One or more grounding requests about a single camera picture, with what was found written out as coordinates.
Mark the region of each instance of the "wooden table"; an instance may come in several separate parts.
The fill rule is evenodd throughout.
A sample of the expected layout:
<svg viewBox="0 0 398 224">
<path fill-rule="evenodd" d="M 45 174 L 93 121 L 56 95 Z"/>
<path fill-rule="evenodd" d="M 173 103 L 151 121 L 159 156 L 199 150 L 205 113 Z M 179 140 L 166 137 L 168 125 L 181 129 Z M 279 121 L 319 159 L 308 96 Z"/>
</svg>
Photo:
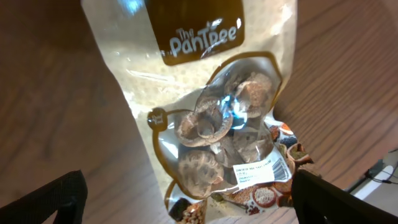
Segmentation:
<svg viewBox="0 0 398 224">
<path fill-rule="evenodd" d="M 395 2 L 298 1 L 294 74 L 275 113 L 341 188 L 398 146 Z M 0 0 L 0 206 L 78 169 L 84 223 L 173 223 L 79 1 Z"/>
</svg>

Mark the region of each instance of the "plastic package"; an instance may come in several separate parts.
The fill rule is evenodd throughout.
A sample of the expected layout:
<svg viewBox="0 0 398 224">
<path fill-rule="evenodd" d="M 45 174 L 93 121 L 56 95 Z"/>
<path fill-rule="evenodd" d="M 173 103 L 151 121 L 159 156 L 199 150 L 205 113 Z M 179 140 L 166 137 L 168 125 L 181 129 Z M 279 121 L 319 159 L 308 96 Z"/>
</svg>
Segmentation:
<svg viewBox="0 0 398 224">
<path fill-rule="evenodd" d="M 174 220 L 205 223 L 292 205 L 294 172 L 317 174 L 272 116 L 291 74 L 295 0 L 82 5 Z"/>
</svg>

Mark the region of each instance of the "shiny plastic film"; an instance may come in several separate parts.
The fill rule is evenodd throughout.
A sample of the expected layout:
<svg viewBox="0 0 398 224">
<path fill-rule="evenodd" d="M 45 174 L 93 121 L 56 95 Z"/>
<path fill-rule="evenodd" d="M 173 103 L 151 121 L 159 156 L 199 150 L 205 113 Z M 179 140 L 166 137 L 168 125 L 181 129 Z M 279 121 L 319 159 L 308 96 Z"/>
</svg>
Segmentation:
<svg viewBox="0 0 398 224">
<path fill-rule="evenodd" d="M 292 72 L 295 0 L 82 5 L 177 223 L 291 207 L 296 170 L 318 175 L 272 115 Z"/>
</svg>

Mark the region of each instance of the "white sticker label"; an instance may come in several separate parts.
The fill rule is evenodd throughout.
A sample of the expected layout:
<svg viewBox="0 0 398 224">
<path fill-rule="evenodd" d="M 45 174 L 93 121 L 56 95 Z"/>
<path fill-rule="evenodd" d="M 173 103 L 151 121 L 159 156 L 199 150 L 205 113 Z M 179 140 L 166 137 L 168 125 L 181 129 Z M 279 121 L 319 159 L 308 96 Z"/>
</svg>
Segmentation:
<svg viewBox="0 0 398 224">
<path fill-rule="evenodd" d="M 284 158 L 274 147 L 260 162 L 233 166 L 239 189 L 267 182 L 286 182 L 292 178 Z"/>
</svg>

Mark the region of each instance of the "barcode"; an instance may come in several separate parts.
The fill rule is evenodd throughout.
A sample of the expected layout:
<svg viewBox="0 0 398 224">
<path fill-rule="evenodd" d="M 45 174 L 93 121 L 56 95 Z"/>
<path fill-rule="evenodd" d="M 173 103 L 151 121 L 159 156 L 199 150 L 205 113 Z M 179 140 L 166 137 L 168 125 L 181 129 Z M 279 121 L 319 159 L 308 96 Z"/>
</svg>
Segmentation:
<svg viewBox="0 0 398 224">
<path fill-rule="evenodd" d="M 275 180 L 287 179 L 286 169 L 281 158 L 272 165 L 272 170 L 274 171 Z"/>
</svg>

